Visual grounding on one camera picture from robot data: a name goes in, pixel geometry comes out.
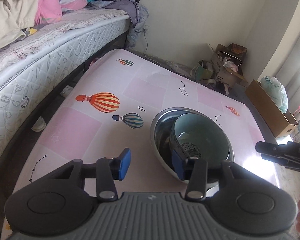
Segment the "white shoe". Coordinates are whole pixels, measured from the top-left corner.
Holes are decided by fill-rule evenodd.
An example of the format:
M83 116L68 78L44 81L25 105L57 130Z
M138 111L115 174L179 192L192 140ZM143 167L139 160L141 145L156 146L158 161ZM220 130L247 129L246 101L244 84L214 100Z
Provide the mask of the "white shoe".
M35 122L35 124L32 126L32 130L34 132L41 132L46 128L46 122L44 121L44 118L40 116L38 120Z

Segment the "green paper bag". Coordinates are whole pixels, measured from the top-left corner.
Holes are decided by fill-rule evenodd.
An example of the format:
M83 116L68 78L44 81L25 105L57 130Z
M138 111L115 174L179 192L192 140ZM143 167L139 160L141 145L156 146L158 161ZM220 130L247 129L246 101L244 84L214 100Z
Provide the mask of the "green paper bag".
M196 82L208 80L213 76L213 66L210 62L205 60L198 61L193 71L193 79Z

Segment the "tape roll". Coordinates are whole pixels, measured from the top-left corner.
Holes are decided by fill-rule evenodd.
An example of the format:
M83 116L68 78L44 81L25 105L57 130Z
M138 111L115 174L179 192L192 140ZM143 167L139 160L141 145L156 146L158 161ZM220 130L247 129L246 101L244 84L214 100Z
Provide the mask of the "tape roll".
M216 85L216 81L215 81L215 79L208 79L207 84L208 85L210 85L210 84Z

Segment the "teal ceramic bowl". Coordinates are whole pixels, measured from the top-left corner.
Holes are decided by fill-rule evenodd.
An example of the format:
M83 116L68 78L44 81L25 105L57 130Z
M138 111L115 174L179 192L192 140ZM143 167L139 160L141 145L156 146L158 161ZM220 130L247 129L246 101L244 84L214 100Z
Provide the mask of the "teal ceramic bowl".
M170 133L170 150L181 160L204 159L209 168L219 167L231 155L230 142L223 130L207 116L195 113L176 118Z

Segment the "brown cardboard box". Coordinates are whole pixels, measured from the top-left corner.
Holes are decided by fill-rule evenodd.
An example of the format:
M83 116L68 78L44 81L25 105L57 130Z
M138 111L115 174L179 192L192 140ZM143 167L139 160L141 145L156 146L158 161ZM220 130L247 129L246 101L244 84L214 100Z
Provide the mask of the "brown cardboard box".
M213 66L213 78L229 88L235 84L246 81L243 76L242 64L247 54L247 48L235 43L228 46L218 44L213 49L211 64Z

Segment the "purple grey bedsheet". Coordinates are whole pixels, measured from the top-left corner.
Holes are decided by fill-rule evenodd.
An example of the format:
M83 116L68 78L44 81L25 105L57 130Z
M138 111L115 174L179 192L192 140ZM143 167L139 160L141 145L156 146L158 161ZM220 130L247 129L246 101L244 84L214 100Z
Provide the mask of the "purple grey bedsheet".
M145 32L145 25L149 17L148 9L135 0L115 0L115 1L92 1L90 5L94 9L116 9L123 10L129 16L131 26L126 37L126 48L132 49L142 33Z

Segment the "long cardboard box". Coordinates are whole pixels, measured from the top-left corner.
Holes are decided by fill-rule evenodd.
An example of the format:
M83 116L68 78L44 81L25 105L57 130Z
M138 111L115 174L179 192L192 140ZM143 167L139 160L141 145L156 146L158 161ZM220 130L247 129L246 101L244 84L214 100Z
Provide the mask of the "long cardboard box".
M299 125L290 111L282 113L261 84L253 80L245 90L246 96L258 110L275 138L290 135Z

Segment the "white quilted mattress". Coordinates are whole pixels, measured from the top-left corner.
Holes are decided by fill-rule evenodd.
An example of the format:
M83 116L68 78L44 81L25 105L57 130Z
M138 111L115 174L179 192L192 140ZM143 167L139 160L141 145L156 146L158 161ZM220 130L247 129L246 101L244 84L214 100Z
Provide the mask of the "white quilted mattress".
M0 158L42 100L129 26L123 10L84 8L0 52Z

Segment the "pink patterned tablecloth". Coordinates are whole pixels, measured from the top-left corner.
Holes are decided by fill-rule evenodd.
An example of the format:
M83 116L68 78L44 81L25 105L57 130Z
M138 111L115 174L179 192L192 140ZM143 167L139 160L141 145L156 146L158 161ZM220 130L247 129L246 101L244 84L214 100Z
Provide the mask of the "pink patterned tablecloth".
M230 140L232 162L278 187L274 165L255 150L263 137L245 104L116 49L88 69L52 117L16 192L74 159L93 164L128 148L129 169L124 180L114 181L118 200L98 204L74 231L49 237L12 232L11 239L288 238L288 231L272 236L231 231L213 219L205 204L185 199L188 180L168 173L151 143L153 119L171 107L189 108L215 121Z

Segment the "green white plastic bag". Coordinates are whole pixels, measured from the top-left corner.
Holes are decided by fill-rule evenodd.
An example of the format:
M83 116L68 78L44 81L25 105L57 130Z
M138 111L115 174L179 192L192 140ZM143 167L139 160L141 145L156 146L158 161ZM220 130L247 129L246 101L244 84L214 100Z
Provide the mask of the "green white plastic bag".
M260 81L261 87L273 100L282 113L288 111L288 96L285 87L276 77L265 76Z

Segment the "medium steel bowl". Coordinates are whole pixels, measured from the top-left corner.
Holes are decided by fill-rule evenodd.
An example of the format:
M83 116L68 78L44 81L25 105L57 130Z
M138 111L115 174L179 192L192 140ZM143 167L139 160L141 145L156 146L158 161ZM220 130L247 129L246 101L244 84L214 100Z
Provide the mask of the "medium steel bowl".
M157 156L159 162L164 169L170 173L174 178L179 180L178 172L173 165L173 154L170 150L170 133L171 128L176 120L182 114L195 113L203 115L202 113L184 107L171 107L161 111L155 116L151 124L151 143L154 149L154 153ZM231 146L231 155L228 159L234 161L235 156ZM210 189L217 185L217 168L209 168L207 172L207 188Z

